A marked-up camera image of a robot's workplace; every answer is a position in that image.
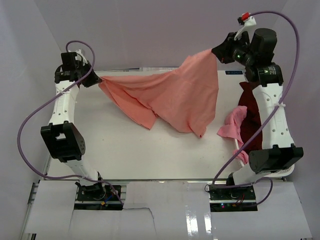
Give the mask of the salmon pink t shirt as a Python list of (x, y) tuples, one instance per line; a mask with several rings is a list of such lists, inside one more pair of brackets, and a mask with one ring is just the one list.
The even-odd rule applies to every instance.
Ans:
[(207, 49), (188, 56), (174, 70), (104, 76), (98, 86), (136, 124), (150, 130), (161, 118), (180, 133), (202, 138), (216, 115), (217, 58)]

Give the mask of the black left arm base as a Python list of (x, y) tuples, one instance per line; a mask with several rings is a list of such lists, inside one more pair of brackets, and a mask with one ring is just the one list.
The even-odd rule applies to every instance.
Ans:
[(75, 197), (74, 209), (75, 210), (88, 210), (88, 211), (121, 211), (123, 204), (120, 203), (118, 197), (122, 197), (123, 187), (121, 185), (97, 183), (94, 185), (98, 189), (85, 190), (78, 184), (78, 189)]

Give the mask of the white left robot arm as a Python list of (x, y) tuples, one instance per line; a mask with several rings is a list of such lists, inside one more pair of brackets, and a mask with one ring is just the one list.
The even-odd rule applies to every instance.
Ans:
[(76, 98), (80, 84), (67, 89), (91, 68), (80, 49), (61, 54), (62, 65), (54, 73), (55, 92), (53, 113), (47, 126), (41, 127), (40, 134), (53, 159), (68, 166), (78, 176), (79, 187), (99, 200), (105, 196), (106, 187), (99, 182), (99, 173), (84, 160), (86, 144), (84, 137), (74, 124)]

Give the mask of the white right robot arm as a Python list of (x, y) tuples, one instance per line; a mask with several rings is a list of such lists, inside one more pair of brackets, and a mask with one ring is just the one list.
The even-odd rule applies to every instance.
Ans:
[(303, 148), (295, 145), (287, 124), (282, 70), (272, 61), (276, 44), (274, 30), (258, 28), (252, 38), (246, 31), (230, 32), (211, 50), (221, 63), (238, 62), (245, 67), (245, 78), (255, 86), (252, 94), (261, 121), (261, 149), (251, 151), (248, 163), (232, 172), (226, 181), (226, 195), (233, 200), (243, 195), (243, 186), (291, 168), (304, 155)]

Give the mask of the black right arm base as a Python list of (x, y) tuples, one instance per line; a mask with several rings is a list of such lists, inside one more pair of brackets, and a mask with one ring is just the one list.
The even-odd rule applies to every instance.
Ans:
[(256, 194), (252, 186), (238, 188), (217, 188), (206, 184), (204, 191), (209, 194), (212, 213), (256, 212)]

